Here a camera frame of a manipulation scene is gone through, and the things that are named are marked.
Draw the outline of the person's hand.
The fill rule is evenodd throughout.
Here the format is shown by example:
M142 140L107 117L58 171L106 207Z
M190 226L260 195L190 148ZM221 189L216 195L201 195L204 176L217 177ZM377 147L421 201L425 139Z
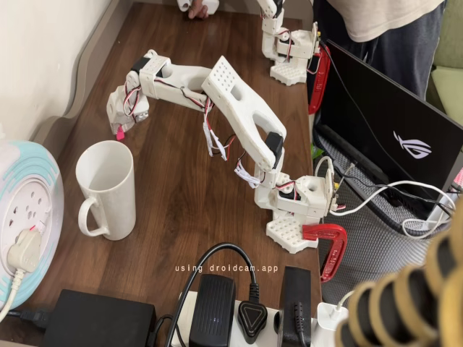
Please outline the person's hand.
M188 17L193 20L207 19L208 18L208 6L203 3L203 0L192 0L191 7L188 11Z

